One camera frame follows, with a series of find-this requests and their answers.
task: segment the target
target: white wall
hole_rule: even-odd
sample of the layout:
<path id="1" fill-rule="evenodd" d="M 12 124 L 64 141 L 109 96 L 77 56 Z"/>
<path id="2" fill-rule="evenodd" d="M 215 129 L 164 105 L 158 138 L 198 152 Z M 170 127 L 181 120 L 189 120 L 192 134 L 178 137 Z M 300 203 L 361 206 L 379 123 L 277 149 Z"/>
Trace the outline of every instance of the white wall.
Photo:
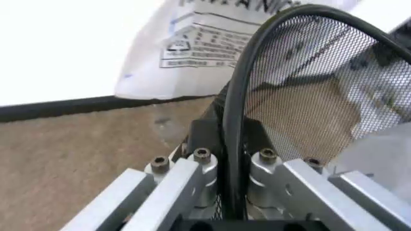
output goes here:
<path id="1" fill-rule="evenodd" d="M 163 0 L 0 0 L 0 106 L 113 95 Z"/>

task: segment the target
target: printed label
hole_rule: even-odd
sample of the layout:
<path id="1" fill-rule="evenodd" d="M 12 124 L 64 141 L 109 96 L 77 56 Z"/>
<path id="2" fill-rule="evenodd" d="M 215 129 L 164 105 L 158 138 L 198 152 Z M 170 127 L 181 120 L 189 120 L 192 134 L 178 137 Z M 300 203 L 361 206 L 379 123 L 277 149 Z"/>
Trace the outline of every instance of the printed label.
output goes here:
<path id="1" fill-rule="evenodd" d="M 160 68 L 235 67 L 251 34 L 197 24 L 182 37 L 163 49 Z"/>

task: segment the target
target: metal frame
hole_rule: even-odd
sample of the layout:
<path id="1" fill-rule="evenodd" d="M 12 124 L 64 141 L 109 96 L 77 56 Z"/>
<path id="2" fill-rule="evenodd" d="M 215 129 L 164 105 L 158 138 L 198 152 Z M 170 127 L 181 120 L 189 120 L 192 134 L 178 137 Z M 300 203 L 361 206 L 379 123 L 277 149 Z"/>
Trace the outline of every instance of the metal frame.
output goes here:
<path id="1" fill-rule="evenodd" d="M 389 230 L 301 159 L 285 162 L 262 183 L 294 219 L 319 218 L 331 230 Z"/>
<path id="2" fill-rule="evenodd" d="M 358 171 L 329 181 L 393 230 L 411 230 L 411 206 Z"/>
<path id="3" fill-rule="evenodd" d="M 168 231 L 180 214 L 188 216 L 203 188 L 201 166 L 179 159 L 122 231 Z"/>
<path id="4" fill-rule="evenodd" d="M 137 210 L 154 189 L 154 179 L 143 172 L 127 169 L 61 231 L 117 230 L 126 217 Z"/>

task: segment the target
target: black rubber strip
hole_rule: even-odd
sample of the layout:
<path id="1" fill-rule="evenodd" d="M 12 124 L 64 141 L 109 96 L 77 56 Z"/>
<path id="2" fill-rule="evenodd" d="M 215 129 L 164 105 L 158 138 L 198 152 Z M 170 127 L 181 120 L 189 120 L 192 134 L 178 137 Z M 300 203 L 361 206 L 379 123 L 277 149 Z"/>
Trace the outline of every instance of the black rubber strip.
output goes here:
<path id="1" fill-rule="evenodd" d="M 154 103 L 178 102 L 198 98 L 203 97 L 185 96 L 171 100 L 127 100 L 116 98 L 114 96 L 104 96 L 78 100 L 7 106 L 0 107 L 0 123 L 45 117 L 56 117 L 78 113 L 108 111 L 119 108 L 139 107 Z"/>

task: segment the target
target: bolt head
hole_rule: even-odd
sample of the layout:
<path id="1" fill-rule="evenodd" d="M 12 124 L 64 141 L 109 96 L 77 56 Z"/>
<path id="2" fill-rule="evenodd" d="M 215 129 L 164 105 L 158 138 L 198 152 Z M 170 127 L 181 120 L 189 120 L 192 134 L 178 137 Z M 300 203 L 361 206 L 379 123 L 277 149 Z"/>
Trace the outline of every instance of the bolt head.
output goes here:
<path id="1" fill-rule="evenodd" d="M 153 173 L 165 173 L 170 169 L 170 162 L 165 156 L 157 156 L 151 162 Z"/>
<path id="2" fill-rule="evenodd" d="M 200 164 L 208 164 L 211 161 L 211 152 L 208 148 L 197 148 L 194 150 L 194 161 Z"/>
<path id="3" fill-rule="evenodd" d="M 304 162 L 306 162 L 312 169 L 314 169 L 318 173 L 322 173 L 323 165 L 319 159 L 309 156 L 304 158 Z"/>
<path id="4" fill-rule="evenodd" d="M 259 152 L 259 157 L 260 160 L 266 164 L 274 164 L 278 154 L 271 148 L 264 148 Z"/>

